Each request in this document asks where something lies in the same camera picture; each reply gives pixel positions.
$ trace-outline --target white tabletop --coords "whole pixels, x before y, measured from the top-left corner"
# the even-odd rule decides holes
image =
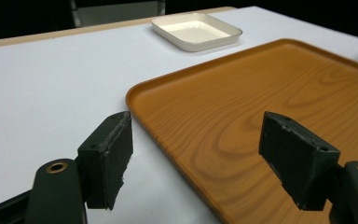
[[[109,115],[128,110],[135,84],[281,38],[358,62],[358,37],[259,7],[212,16],[243,30],[235,44],[185,52],[150,24],[0,47],[0,202],[30,189],[48,161],[74,159]],[[134,153],[112,212],[89,223],[219,223],[157,145],[133,121]]]

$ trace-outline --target brown tray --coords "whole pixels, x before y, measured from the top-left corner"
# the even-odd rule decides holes
[[[134,86],[127,105],[229,223],[329,223],[299,211],[258,155],[264,111],[291,117],[358,161],[358,63],[294,40]]]

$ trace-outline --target small white tray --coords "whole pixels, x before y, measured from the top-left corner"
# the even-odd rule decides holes
[[[152,20],[153,30],[186,51],[234,43],[242,30],[206,14],[164,16]]]

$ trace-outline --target wooden table edge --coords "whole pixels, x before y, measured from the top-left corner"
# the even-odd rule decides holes
[[[236,9],[236,8],[235,7],[215,7],[215,8],[209,8],[209,9],[203,9],[203,10],[197,10],[197,11],[177,13],[177,14],[186,14],[186,13],[191,13],[191,12],[199,12],[199,13],[208,14],[208,13],[228,11],[228,10],[233,10],[233,9]],[[7,45],[33,42],[33,41],[38,41],[38,40],[52,39],[52,38],[63,37],[63,36],[68,36],[68,35],[81,35],[81,34],[86,34],[86,33],[91,33],[91,32],[97,32],[97,31],[117,29],[117,28],[126,27],[126,26],[146,24],[146,23],[151,22],[155,18],[156,17],[144,18],[144,19],[133,20],[133,21],[119,21],[119,22],[107,23],[107,24],[102,24],[102,25],[75,28],[75,29],[70,29],[70,30],[49,32],[49,33],[43,33],[43,34],[37,34],[37,35],[24,35],[24,36],[5,38],[5,39],[0,39],[0,47],[7,46]]]

